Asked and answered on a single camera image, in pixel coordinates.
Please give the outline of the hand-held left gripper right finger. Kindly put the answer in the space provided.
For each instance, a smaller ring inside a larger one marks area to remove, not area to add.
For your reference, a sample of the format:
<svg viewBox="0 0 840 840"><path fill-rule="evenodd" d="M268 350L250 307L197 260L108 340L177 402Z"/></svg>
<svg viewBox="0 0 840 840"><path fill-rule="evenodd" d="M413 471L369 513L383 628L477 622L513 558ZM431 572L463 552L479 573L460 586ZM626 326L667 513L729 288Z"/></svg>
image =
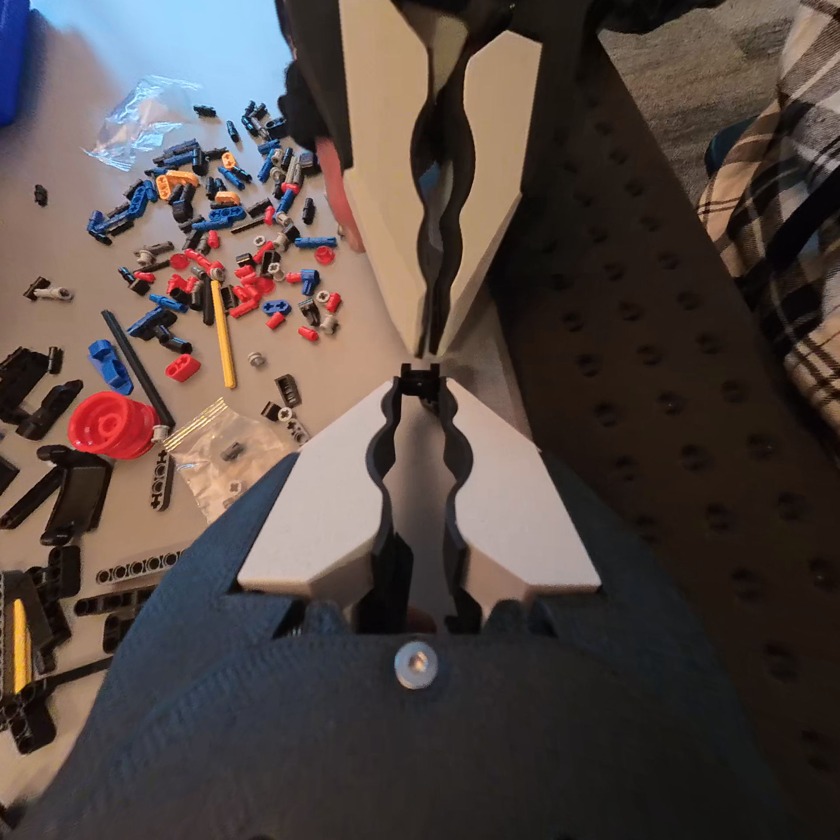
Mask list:
<svg viewBox="0 0 840 840"><path fill-rule="evenodd" d="M538 447L451 377L441 381L444 569L457 634L476 634L501 602L591 594L602 586Z"/></svg>

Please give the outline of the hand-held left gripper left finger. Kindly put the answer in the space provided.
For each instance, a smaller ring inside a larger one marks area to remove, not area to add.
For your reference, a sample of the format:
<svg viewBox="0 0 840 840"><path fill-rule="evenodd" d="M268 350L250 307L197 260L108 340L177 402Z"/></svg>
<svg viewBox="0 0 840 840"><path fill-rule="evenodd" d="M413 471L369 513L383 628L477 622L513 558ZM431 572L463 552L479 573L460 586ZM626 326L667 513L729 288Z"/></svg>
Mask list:
<svg viewBox="0 0 840 840"><path fill-rule="evenodd" d="M243 590L334 603L363 633L406 629L413 555L384 484L401 408L394 377L299 449L238 573Z"/></svg>

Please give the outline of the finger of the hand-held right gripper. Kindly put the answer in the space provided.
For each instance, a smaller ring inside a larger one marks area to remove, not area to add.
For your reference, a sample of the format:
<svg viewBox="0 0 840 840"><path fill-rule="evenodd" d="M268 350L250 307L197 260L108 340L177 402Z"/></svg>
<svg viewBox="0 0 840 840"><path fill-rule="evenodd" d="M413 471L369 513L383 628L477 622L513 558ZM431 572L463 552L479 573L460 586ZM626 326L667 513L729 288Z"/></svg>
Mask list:
<svg viewBox="0 0 840 840"><path fill-rule="evenodd" d="M455 104L453 183L441 216L444 259L435 282L429 352L454 341L522 198L522 171L542 46L505 30L467 58Z"/></svg>
<svg viewBox="0 0 840 840"><path fill-rule="evenodd" d="M415 3L341 1L339 21L352 145L345 192L402 341L409 353L430 356L413 140L434 89L436 14Z"/></svg>

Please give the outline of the black perpendicular connector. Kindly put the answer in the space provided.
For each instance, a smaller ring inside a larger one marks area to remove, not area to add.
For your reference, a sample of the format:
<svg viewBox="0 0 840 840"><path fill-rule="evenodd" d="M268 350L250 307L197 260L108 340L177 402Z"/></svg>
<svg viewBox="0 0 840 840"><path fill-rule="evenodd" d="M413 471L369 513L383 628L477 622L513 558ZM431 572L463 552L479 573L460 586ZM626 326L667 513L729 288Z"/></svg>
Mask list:
<svg viewBox="0 0 840 840"><path fill-rule="evenodd" d="M439 414L440 364L431 363L426 369L415 369L405 362L398 378L401 397L415 397L430 413Z"/></svg>

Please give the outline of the grey desk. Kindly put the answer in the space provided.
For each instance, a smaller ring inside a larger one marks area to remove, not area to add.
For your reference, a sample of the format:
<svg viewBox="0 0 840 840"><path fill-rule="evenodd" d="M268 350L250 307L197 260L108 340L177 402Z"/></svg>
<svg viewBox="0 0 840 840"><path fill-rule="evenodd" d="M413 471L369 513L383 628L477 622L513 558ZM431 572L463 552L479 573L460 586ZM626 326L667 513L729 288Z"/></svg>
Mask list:
<svg viewBox="0 0 840 840"><path fill-rule="evenodd" d="M242 142L237 161L255 175L257 143L239 119L251 99L265 102L272 116L284 90L289 50L280 35L274 2L32 2L29 52L15 123L2 129L2 359L25 347L65 352L61 375L48 375L26 402L35 410L47 392L70 380L85 389L75 405L104 388L88 359L88 345L110 335L100 311L111 310L124 328L151 309L119 277L119 266L133 266L135 249L182 236L166 208L155 206L113 245L101 245L86 232L92 211L110 211L159 152L139 154L123 173L84 154L92 148L103 120L142 77L192 81L203 86L194 101L215 107L218 121L196 119L165 137L163 146L197 138L207 148L228 144L224 122L236 121ZM39 183L49 194L47 207L34 200ZM37 277L75 294L72 302L33 302L23 291ZM323 285L343 297L340 329L310 343L298 337L295 318L271 331L266 318L251 312L232 319L238 387L224 388L217 335L197 312L179 317L175 334L191 342L201 369L184 384L165 377L175 354L156 341L132 341L177 424L185 424L220 397L238 413L275 431L260 412L279 399L275 378L291 374L302 397L299 417L315 435L397 374L412 360L392 325L366 257L339 248L322 273ZM476 299L472 320L444 358L443 371L531 437L515 379L501 338L497 311L487 294ZM248 355L258 351L266 364L254 368ZM417 400L403 405L396 436L397 461L386 479L394 500L395 524L415 552L411 603L441 618L450 609L441 569L442 517L451 476L443 466L443 435ZM97 572L163 550L183 550L207 527L193 494L176 476L171 504L150 507L155 452L117 462L96 531L80 538L82 580L79 597L150 585L130 581L99 586ZM2 734L2 804L9 807L42 792L71 751L102 682L96 674L58 688L49 702L56 740L31 755L18 754L8 732Z"/></svg>

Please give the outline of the person's right hand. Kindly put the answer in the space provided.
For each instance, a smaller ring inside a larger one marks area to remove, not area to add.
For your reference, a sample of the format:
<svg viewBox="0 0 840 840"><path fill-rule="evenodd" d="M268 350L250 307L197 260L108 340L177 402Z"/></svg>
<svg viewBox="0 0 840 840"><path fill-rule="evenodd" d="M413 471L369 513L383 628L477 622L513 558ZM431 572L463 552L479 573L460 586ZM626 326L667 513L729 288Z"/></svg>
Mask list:
<svg viewBox="0 0 840 840"><path fill-rule="evenodd" d="M365 253L364 243L345 192L343 171L335 145L330 138L322 136L315 139L315 144L324 178L325 194L332 215L342 228L346 244L354 253L363 254Z"/></svg>

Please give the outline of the black thin cross-hole liftarm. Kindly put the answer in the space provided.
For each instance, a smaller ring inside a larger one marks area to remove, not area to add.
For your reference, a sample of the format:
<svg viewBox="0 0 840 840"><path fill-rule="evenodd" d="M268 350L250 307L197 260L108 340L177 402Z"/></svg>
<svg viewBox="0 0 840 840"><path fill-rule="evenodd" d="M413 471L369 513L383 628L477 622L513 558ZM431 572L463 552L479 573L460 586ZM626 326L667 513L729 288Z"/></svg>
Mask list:
<svg viewBox="0 0 840 840"><path fill-rule="evenodd" d="M158 452L150 484L150 508L154 512L168 509L172 499L175 474L173 458L163 449Z"/></svg>

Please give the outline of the yellow axle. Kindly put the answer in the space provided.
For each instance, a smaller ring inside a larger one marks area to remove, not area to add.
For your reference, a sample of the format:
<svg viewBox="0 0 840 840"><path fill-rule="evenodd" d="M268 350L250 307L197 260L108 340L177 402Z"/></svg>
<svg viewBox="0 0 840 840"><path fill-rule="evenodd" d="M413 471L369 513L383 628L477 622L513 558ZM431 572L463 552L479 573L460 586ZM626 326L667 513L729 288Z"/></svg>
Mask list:
<svg viewBox="0 0 840 840"><path fill-rule="evenodd" d="M228 333L227 315L222 299L221 283L218 280L211 279L210 287L224 385L227 389L234 390L237 387L237 376Z"/></svg>

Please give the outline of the red wheel rim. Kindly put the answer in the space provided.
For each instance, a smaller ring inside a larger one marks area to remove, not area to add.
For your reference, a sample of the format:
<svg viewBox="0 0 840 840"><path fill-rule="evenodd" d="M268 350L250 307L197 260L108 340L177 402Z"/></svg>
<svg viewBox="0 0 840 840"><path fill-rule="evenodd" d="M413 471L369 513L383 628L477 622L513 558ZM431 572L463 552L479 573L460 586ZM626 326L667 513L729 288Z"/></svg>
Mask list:
<svg viewBox="0 0 840 840"><path fill-rule="evenodd" d="M67 436L77 451L134 460L151 449L154 427L160 424L152 406L116 392L100 392L74 410Z"/></svg>

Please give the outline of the black long axle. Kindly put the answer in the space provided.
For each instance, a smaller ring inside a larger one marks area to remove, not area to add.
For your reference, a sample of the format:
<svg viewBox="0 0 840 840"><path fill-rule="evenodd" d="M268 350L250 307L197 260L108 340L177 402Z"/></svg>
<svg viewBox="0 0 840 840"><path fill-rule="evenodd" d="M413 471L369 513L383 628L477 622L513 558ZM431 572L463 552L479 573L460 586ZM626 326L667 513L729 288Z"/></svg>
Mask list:
<svg viewBox="0 0 840 840"><path fill-rule="evenodd" d="M161 424L169 430L172 430L175 426L174 417L149 372L142 363L139 355L133 348L130 337L123 330L112 311L103 309L100 311L100 314L107 324L113 338L117 342L117 345L120 347L124 359L127 361L131 371L134 373L138 383L143 389L143 393L146 395L149 403L156 411Z"/></svg>

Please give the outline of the clear plastic bag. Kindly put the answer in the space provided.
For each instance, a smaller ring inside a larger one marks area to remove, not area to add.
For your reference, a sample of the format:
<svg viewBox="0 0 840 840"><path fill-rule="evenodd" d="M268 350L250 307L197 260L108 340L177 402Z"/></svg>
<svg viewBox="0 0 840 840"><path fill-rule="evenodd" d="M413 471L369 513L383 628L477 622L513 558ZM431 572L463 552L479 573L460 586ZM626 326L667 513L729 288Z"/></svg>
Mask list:
<svg viewBox="0 0 840 840"><path fill-rule="evenodd" d="M139 154L158 151L172 131L196 121L193 100L203 86L183 79L148 75L105 117L84 154L120 172L130 172Z"/></svg>

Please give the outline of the black thin long beam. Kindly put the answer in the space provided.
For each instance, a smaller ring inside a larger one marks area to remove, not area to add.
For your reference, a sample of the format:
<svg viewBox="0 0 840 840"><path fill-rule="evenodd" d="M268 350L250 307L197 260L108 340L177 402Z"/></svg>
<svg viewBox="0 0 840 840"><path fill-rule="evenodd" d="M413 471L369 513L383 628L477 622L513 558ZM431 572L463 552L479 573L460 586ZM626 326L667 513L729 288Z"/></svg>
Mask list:
<svg viewBox="0 0 840 840"><path fill-rule="evenodd" d="M113 657L106 657L91 662L87 665L78 666L59 674L53 673L38 680L38 691L41 695L47 696L58 688L79 681L80 679L94 676L110 668Z"/></svg>

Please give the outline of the black connector block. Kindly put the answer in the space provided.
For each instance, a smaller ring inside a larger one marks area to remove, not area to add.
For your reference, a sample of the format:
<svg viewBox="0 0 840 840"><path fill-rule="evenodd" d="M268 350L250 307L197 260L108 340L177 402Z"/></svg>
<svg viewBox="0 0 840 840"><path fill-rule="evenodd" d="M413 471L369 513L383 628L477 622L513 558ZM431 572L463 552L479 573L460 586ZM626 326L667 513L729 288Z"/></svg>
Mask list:
<svg viewBox="0 0 840 840"><path fill-rule="evenodd" d="M32 441L44 439L76 400L83 386L82 380L71 380L51 388L40 407L17 425L16 435Z"/></svg>

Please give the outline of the yellow axle rod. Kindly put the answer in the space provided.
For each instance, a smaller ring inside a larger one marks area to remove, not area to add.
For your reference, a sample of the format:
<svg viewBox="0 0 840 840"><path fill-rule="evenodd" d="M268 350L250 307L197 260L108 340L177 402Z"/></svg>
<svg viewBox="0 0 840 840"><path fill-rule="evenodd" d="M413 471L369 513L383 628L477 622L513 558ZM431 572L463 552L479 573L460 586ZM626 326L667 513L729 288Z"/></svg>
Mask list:
<svg viewBox="0 0 840 840"><path fill-rule="evenodd" d="M33 678L32 643L28 630L25 604L17 599L13 603L13 688L17 695Z"/></svg>

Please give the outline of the blue storage bin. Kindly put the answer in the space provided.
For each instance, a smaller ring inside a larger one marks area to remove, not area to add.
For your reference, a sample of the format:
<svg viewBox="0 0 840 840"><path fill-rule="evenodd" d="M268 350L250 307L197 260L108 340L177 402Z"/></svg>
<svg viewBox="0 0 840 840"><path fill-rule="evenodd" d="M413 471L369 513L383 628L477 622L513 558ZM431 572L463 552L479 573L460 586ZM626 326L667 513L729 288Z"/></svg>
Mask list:
<svg viewBox="0 0 840 840"><path fill-rule="evenodd" d="M29 1L1 1L1 127L17 116L28 48Z"/></svg>

